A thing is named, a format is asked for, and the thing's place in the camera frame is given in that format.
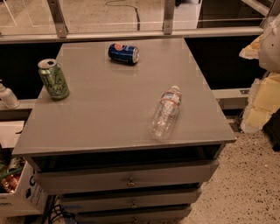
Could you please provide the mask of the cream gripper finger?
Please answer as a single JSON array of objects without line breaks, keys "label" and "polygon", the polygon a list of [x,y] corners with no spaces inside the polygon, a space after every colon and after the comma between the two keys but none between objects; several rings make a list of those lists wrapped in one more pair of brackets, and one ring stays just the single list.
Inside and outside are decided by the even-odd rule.
[{"label": "cream gripper finger", "polygon": [[262,35],[258,36],[249,45],[247,45],[245,48],[242,48],[239,53],[239,56],[247,60],[258,60],[260,41],[262,37]]},{"label": "cream gripper finger", "polygon": [[263,80],[255,79],[249,90],[248,105],[241,120],[244,133],[261,130],[280,109],[280,74],[270,73]]}]

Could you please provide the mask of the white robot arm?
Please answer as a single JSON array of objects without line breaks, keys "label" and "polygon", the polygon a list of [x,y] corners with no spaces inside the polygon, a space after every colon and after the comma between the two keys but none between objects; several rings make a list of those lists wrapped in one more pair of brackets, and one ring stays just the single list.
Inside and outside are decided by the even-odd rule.
[{"label": "white robot arm", "polygon": [[241,120],[241,130],[254,133],[261,130],[280,109],[280,15],[278,15],[250,45],[243,48],[239,56],[259,61],[260,68],[269,75],[255,79],[248,94]]}]

